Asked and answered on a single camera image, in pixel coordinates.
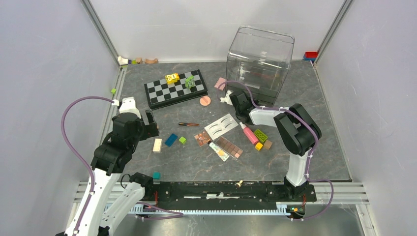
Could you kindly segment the brown eyeshadow palette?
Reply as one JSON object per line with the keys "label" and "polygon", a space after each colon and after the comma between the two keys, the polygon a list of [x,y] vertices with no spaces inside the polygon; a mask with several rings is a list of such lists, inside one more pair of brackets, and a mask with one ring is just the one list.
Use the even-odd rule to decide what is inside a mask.
{"label": "brown eyeshadow palette", "polygon": [[243,154],[243,150],[241,148],[239,148],[223,136],[219,137],[215,143],[234,159],[239,159]]}

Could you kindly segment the blue block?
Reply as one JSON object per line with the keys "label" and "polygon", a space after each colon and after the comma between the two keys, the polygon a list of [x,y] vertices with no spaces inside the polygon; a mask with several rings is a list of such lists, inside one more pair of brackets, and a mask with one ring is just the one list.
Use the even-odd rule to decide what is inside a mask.
{"label": "blue block", "polygon": [[174,134],[174,133],[172,133],[168,138],[167,138],[167,140],[165,141],[165,145],[166,146],[168,146],[168,147],[171,147],[173,144],[174,144],[174,142],[177,140],[177,138],[178,138],[178,136],[176,135],[176,134]]}

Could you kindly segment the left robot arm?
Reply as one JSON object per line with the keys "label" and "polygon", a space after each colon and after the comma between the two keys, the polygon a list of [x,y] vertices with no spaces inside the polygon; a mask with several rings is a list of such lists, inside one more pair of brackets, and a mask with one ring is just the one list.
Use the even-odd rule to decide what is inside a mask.
{"label": "left robot arm", "polygon": [[159,135],[158,125],[151,110],[146,110],[148,124],[140,114],[125,112],[112,118],[113,130],[93,154],[90,178],[73,221],[61,232],[62,236],[112,236],[130,209],[139,200],[154,196],[152,177],[135,173],[127,187],[106,209],[108,198],[131,160],[138,143]]}

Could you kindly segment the small clear eyeshadow palette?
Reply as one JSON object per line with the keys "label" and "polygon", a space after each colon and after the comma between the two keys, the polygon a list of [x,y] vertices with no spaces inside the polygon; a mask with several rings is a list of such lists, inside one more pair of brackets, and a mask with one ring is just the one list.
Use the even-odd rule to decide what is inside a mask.
{"label": "small clear eyeshadow palette", "polygon": [[202,147],[211,142],[211,137],[206,130],[203,130],[198,134],[194,135],[194,139],[196,140],[199,147]]}

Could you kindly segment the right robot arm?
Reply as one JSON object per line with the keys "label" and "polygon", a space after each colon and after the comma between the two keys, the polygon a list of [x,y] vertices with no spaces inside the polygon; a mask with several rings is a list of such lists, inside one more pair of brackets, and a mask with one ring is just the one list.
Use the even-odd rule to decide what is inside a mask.
{"label": "right robot arm", "polygon": [[321,131],[301,104],[287,108],[258,106],[243,91],[230,94],[236,118],[244,125],[276,128],[290,153],[289,168],[284,177],[284,195],[291,201],[315,201],[314,187],[308,180],[308,165]]}

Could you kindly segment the clear acrylic makeup organizer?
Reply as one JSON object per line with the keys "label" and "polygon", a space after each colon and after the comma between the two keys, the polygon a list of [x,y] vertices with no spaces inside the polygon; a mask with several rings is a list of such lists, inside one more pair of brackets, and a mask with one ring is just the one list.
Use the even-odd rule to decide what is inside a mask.
{"label": "clear acrylic makeup organizer", "polygon": [[228,51],[226,89],[252,93],[273,106],[289,72],[295,38],[251,26],[239,27]]}

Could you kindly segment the pink bottle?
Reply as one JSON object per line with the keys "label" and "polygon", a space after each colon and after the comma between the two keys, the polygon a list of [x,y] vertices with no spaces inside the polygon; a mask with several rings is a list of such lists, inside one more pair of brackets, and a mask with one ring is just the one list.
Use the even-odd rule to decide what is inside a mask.
{"label": "pink bottle", "polygon": [[253,133],[253,131],[244,123],[239,123],[245,136],[249,139],[251,144],[256,145],[259,142],[259,139],[256,137],[256,135]]}

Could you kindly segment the cream wooden block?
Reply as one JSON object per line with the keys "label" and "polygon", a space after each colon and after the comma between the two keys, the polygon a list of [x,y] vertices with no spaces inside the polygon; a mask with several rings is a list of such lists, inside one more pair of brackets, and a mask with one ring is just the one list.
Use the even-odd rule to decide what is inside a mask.
{"label": "cream wooden block", "polygon": [[154,153],[160,153],[161,149],[162,149],[162,139],[161,138],[156,138],[154,140],[154,145],[153,145],[152,151]]}

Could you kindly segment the peach powder puff brush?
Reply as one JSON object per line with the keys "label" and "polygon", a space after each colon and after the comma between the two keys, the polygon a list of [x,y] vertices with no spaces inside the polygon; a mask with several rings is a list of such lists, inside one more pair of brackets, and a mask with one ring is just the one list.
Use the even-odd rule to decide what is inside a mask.
{"label": "peach powder puff brush", "polygon": [[209,96],[203,96],[199,100],[202,106],[208,106],[211,104],[211,98]]}

